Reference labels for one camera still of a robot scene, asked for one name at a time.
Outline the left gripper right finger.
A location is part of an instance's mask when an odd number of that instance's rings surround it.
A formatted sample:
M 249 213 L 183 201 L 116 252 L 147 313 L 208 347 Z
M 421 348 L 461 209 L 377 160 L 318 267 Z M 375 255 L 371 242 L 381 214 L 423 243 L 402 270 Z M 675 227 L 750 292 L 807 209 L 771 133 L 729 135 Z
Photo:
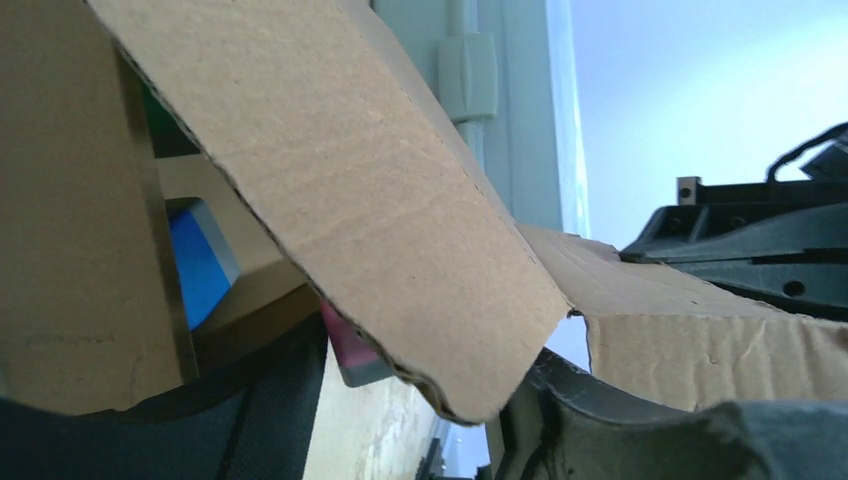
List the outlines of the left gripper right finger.
M 486 427 L 495 479 L 843 479 L 847 406 L 726 401 L 690 413 L 543 350 Z

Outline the blue and grey small block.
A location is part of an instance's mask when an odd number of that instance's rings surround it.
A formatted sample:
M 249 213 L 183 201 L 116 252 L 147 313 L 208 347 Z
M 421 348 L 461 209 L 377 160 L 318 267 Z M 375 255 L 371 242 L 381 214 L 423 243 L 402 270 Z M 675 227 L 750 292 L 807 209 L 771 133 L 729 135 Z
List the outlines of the blue and grey small block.
M 188 328 L 194 331 L 231 290 L 241 269 L 205 201 L 170 199 L 166 210 Z

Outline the brown cardboard box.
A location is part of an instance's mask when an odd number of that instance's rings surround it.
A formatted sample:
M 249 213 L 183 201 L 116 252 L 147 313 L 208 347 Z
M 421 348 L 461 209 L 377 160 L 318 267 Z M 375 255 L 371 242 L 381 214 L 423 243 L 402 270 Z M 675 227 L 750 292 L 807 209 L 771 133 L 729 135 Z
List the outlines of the brown cardboard box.
M 843 400 L 847 327 L 520 226 L 356 1 L 1 5 L 1 370 L 11 397 L 124 410 L 196 373 L 141 89 L 273 244 L 477 424 L 569 311 L 592 372 L 683 410 Z

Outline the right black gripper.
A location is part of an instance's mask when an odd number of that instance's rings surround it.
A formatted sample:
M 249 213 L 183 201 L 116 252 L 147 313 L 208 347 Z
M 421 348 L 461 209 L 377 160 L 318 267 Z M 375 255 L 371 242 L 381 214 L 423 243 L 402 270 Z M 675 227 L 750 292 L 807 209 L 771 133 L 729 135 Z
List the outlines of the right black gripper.
M 813 149 L 818 152 L 801 167 L 804 180 L 778 179 Z M 845 263 L 752 259 L 847 248 L 845 122 L 778 157 L 760 183 L 705 185 L 697 176 L 679 177 L 676 195 L 679 206 L 656 210 L 619 253 L 622 260 L 671 264 L 789 313 L 847 320 Z

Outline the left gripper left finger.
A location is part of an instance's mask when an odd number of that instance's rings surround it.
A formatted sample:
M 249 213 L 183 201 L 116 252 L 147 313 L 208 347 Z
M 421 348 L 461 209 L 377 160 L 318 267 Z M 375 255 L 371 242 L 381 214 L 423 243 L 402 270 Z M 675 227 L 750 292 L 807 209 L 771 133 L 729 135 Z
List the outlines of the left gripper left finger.
M 300 479 L 324 377 L 317 314 L 237 362 L 123 411 L 3 400 L 4 479 Z

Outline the pink and green small block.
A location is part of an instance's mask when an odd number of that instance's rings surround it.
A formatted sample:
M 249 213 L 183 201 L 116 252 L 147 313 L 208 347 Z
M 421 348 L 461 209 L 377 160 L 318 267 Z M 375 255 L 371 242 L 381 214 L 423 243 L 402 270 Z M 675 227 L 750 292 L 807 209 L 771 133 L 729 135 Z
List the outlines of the pink and green small block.
M 328 301 L 321 301 L 320 311 L 346 386 L 360 388 L 393 376 L 388 364 Z

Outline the green and grey small block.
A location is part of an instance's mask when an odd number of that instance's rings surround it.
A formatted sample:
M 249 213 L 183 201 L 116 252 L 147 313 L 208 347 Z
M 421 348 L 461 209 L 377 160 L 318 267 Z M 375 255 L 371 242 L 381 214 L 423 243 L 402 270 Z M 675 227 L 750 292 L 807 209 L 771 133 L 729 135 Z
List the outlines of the green and grey small block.
M 142 90 L 143 106 L 155 158 L 199 154 L 199 148 L 180 129 L 171 114 L 146 86 Z

